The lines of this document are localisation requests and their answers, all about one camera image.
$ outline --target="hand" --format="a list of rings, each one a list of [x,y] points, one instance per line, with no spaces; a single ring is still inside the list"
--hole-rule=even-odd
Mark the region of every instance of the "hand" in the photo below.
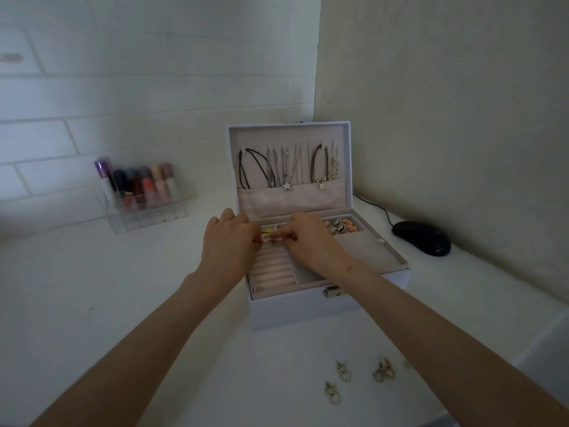
[[[215,289],[223,299],[249,271],[260,244],[259,223],[226,208],[205,228],[202,261],[193,274],[198,278],[191,280]]]
[[[297,261],[330,281],[336,280],[338,273],[355,261],[315,215],[295,213],[289,223],[271,232],[270,237],[282,237]]]

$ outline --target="person's left hand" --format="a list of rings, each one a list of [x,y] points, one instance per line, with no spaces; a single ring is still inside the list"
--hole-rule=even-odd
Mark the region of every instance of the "person's left hand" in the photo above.
[[[194,276],[202,285],[219,290],[217,295],[223,299],[249,271],[260,244],[259,223],[226,208],[205,229],[202,261]]]

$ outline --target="black cord necklace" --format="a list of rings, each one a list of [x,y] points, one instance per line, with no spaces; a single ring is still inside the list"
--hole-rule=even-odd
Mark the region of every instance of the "black cord necklace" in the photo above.
[[[324,182],[328,179],[328,147],[324,147],[324,153],[326,154],[326,173],[324,175],[324,178],[321,180],[317,180],[317,178],[314,176],[314,160],[317,158],[318,150],[320,150],[321,148],[322,144],[318,145],[314,150],[314,152],[312,153],[312,162],[310,163],[310,177],[312,178],[313,183],[318,183],[318,188],[320,190],[324,190],[326,188]]]
[[[268,181],[267,174],[263,170],[263,167],[260,165],[259,160],[257,160],[257,158],[255,157],[255,154],[253,154],[253,153],[258,154],[259,156],[263,157],[265,160],[267,160],[267,157],[263,156],[260,152],[252,150],[250,148],[246,148],[245,151],[248,152],[252,156],[253,159],[255,159],[255,161],[257,162],[257,164],[260,167],[260,170],[263,172],[265,179]],[[245,186],[243,185],[243,180],[241,179],[241,172],[243,172],[243,177],[245,178],[245,183],[247,184],[247,188],[251,190],[251,186],[249,185],[249,181],[247,180],[247,174],[245,173],[245,168],[241,164],[242,158],[243,158],[243,151],[239,151],[239,182],[241,184],[241,188],[245,189]]]

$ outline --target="person's left arm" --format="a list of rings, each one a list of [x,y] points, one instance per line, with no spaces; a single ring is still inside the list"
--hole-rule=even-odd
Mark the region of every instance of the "person's left arm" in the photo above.
[[[260,226],[226,209],[212,217],[202,261],[181,287],[31,425],[134,426],[189,336],[249,271]]]

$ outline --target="white brick wall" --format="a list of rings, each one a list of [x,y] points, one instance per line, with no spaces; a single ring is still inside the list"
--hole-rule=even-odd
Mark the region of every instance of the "white brick wall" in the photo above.
[[[0,237],[103,215],[93,162],[231,186],[230,123],[312,121],[321,0],[0,0]]]

